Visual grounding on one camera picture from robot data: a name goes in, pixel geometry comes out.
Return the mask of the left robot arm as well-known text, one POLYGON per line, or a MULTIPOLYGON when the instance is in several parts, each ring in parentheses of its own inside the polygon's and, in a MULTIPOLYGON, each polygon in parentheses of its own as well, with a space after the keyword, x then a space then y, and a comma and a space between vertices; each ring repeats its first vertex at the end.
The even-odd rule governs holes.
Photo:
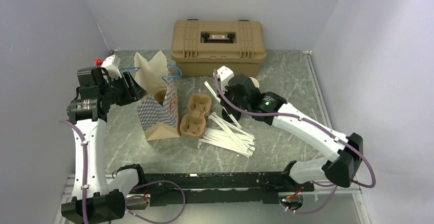
POLYGON ((110 223, 124 217, 125 198, 146 189, 147 179, 139 164, 121 167, 107 182, 103 158, 107 114, 112 105, 139 101, 147 92, 126 71, 111 74, 92 66, 78 70, 76 96, 67 107, 63 123, 73 130, 75 181, 71 200, 60 206, 61 215, 73 223, 110 223))

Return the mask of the paper bag with blue handles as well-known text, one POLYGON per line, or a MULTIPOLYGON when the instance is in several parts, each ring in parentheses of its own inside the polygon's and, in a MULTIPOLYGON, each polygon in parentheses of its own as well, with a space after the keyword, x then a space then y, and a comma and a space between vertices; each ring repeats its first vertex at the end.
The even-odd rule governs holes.
POLYGON ((162 51, 150 60, 136 52, 131 68, 135 70, 134 80, 148 93, 137 102, 136 109, 146 140, 180 137, 176 79, 183 76, 181 69, 168 63, 162 51), (154 94, 163 89, 167 93, 163 105, 160 105, 154 94))

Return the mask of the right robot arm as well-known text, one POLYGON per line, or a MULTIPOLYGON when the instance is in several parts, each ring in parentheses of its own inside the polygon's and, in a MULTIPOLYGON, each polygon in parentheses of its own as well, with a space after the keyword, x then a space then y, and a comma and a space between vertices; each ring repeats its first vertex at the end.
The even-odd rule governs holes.
POLYGON ((216 71, 221 105, 233 116, 246 114, 257 121, 287 131, 318 150, 323 156, 310 161, 291 161, 283 171, 282 184, 294 191, 306 182, 326 181, 348 188, 364 161, 363 138, 328 128, 296 109, 285 98, 262 93, 244 74, 216 71))

